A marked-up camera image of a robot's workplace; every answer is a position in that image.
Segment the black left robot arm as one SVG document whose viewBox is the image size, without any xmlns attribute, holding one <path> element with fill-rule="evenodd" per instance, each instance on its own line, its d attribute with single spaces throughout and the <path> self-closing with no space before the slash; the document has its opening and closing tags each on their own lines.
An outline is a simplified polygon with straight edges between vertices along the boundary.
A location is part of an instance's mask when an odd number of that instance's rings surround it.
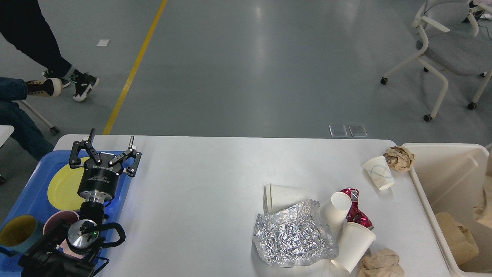
<svg viewBox="0 0 492 277">
<path fill-rule="evenodd" d="M 18 265 L 23 277 L 93 277 L 107 258 L 102 249 L 117 247 L 125 241 L 125 232 L 116 222 L 109 222 L 105 208 L 114 200 L 122 175 L 134 177 L 142 154 L 133 145 L 120 154 L 98 152 L 92 142 L 95 130 L 88 138 L 73 143 L 68 165 L 83 169 L 77 194 L 83 199 L 80 217 L 75 223 L 58 221 L 47 234 L 34 242 L 21 256 Z"/>
</svg>

